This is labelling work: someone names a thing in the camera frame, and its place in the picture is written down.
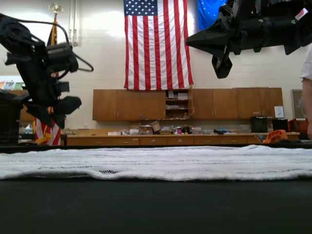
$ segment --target bottle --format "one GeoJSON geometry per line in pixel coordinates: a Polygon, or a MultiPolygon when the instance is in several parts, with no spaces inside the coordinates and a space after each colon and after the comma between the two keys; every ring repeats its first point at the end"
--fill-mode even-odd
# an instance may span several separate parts
{"type": "Polygon", "coordinates": [[[32,134],[33,133],[33,127],[31,124],[28,124],[27,127],[25,128],[25,134],[32,134]]]}

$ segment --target blue flag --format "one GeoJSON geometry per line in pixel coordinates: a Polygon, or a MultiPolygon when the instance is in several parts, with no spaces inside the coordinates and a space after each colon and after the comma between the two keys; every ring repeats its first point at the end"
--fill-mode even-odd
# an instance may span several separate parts
{"type": "Polygon", "coordinates": [[[218,19],[219,7],[227,0],[198,0],[199,29],[204,30],[218,19]]]}

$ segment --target american flag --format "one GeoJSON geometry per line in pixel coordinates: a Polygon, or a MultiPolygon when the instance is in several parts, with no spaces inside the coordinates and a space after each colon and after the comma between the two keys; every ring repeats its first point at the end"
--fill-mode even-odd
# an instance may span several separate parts
{"type": "Polygon", "coordinates": [[[126,82],[130,90],[172,90],[193,84],[185,41],[187,0],[124,0],[126,82]]]}
{"type": "MultiPolygon", "coordinates": [[[[56,45],[57,42],[57,27],[53,25],[47,45],[56,45]]],[[[58,77],[59,73],[52,74],[51,76],[58,77]]],[[[53,108],[49,107],[48,112],[52,113],[53,108]]],[[[49,127],[38,118],[35,118],[34,131],[37,144],[60,145],[60,128],[53,120],[52,124],[52,127],[49,127]]]]}

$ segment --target gold flagpole finial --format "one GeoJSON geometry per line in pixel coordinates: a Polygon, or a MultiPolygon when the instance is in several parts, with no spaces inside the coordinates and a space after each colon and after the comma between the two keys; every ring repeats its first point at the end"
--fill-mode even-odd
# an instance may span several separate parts
{"type": "Polygon", "coordinates": [[[53,10],[55,15],[64,12],[64,9],[61,6],[59,6],[57,3],[51,4],[49,6],[49,9],[53,10]]]}

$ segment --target black table surface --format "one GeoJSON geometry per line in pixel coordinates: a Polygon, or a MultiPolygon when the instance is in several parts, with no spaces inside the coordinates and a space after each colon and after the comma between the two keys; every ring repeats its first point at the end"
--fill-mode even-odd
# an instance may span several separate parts
{"type": "MultiPolygon", "coordinates": [[[[245,147],[250,144],[227,144],[227,145],[210,145],[217,147],[245,147]]],[[[278,144],[268,144],[266,146],[272,148],[289,148],[289,149],[312,149],[312,143],[278,143],[278,144]]],[[[170,146],[160,146],[160,147],[175,147],[174,145],[170,146]]],[[[103,148],[155,148],[152,146],[47,146],[47,145],[8,145],[8,146],[0,146],[0,153],[5,154],[13,154],[13,153],[26,153],[29,151],[47,151],[52,149],[62,149],[62,150],[73,150],[73,149],[103,149],[103,148]]]]}
{"type": "Polygon", "coordinates": [[[311,233],[312,181],[0,181],[2,234],[311,233]]]}

